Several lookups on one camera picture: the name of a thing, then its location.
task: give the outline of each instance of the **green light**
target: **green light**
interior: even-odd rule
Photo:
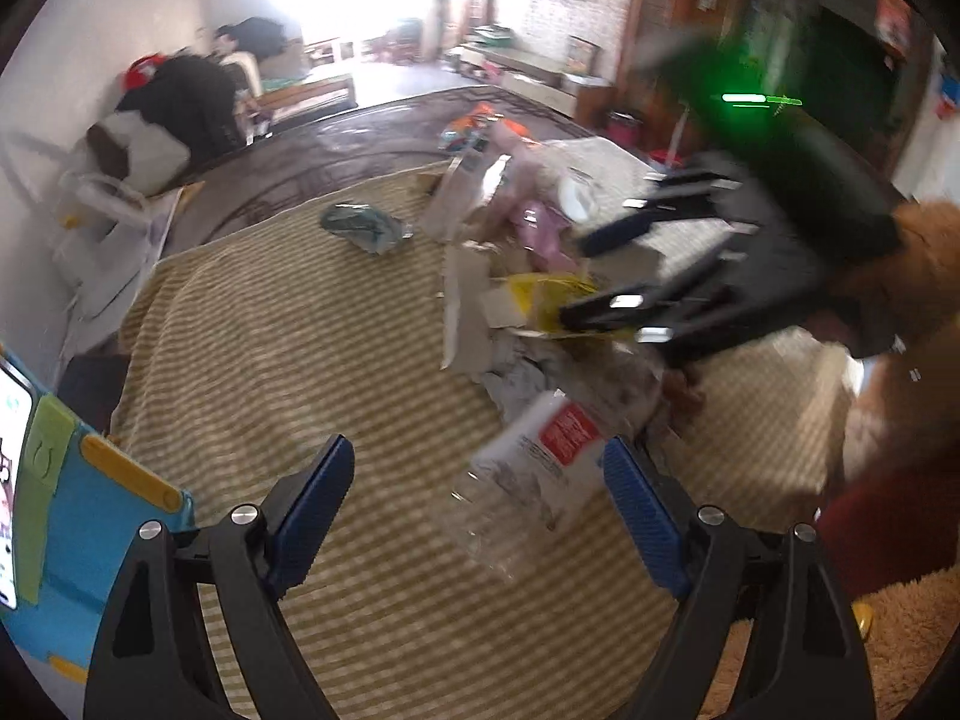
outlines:
[[[763,104],[774,103],[775,105],[803,105],[803,100],[796,98],[776,98],[771,95],[751,95],[751,94],[726,94],[722,95],[724,103],[750,103]]]
[[[776,103],[778,105],[803,105],[803,100],[796,98],[772,98],[768,95],[767,103]]]
[[[766,95],[723,95],[724,103],[766,103]]]

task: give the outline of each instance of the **red label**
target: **red label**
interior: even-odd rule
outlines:
[[[576,403],[568,403],[560,409],[539,434],[541,444],[561,466],[573,463],[580,450],[599,437],[596,425]]]

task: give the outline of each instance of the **clear plastic bottle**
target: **clear plastic bottle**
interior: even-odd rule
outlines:
[[[432,512],[480,565],[508,579],[536,560],[603,488],[606,441],[640,429],[659,403],[659,360],[633,344],[595,347],[569,360],[565,389],[539,395],[477,451]]]

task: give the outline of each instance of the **picture frame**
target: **picture frame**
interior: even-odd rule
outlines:
[[[573,76],[592,76],[600,47],[583,38],[570,35],[566,44],[565,71]]]

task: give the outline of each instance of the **blue gripper pad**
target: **blue gripper pad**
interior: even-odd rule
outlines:
[[[683,535],[623,440],[608,442],[603,477],[654,584],[678,600],[688,596],[692,584],[683,570]]]
[[[304,582],[320,551],[353,483],[353,445],[335,437],[310,469],[290,481],[300,483],[301,490],[267,545],[271,558],[265,581],[277,599]]]

